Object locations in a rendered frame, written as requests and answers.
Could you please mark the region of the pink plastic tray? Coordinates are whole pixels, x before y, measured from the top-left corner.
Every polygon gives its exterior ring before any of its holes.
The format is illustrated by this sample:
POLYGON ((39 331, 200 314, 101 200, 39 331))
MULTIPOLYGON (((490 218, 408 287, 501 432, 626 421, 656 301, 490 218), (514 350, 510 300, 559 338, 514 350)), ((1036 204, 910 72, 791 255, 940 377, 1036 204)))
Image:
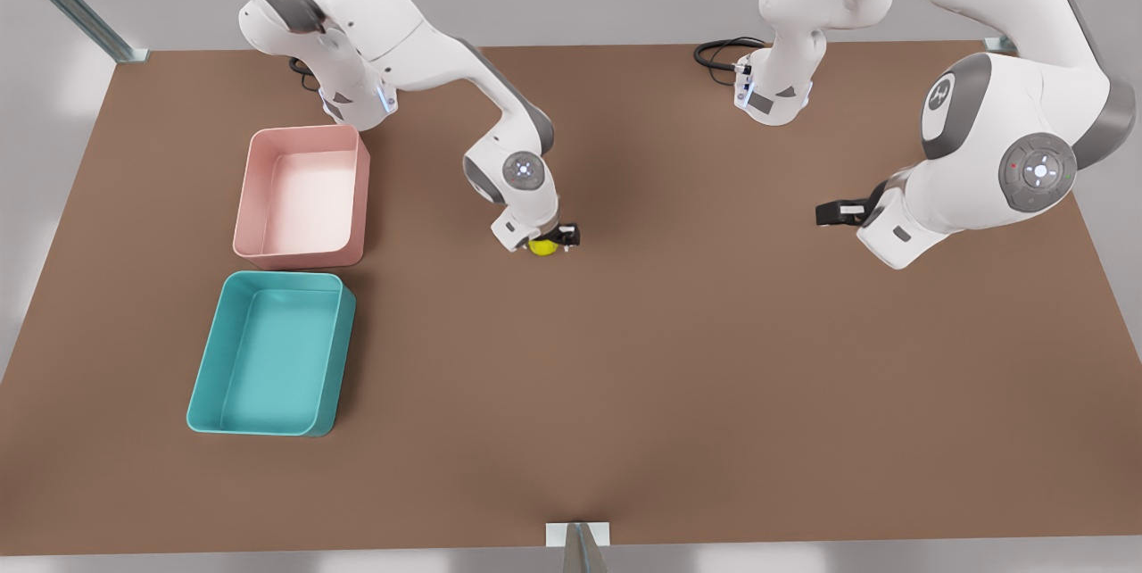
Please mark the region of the pink plastic tray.
POLYGON ((234 253, 262 271, 360 263, 370 163, 352 126, 257 131, 246 155, 234 253))

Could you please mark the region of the teal plastic tray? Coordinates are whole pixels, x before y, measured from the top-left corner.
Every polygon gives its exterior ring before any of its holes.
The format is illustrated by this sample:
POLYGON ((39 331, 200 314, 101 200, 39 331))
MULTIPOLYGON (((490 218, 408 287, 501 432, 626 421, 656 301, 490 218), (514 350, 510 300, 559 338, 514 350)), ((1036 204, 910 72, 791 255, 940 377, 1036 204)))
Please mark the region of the teal plastic tray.
POLYGON ((233 273, 218 297, 188 398, 188 429, 273 437, 329 434, 356 304, 332 273, 233 273))

